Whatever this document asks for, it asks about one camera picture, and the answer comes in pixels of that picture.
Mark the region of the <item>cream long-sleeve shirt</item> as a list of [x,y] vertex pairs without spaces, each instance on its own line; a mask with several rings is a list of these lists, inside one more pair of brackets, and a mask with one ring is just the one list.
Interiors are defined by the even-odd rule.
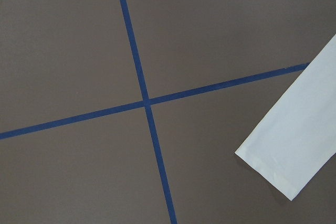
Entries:
[[289,200],[335,154],[334,38],[235,153]]

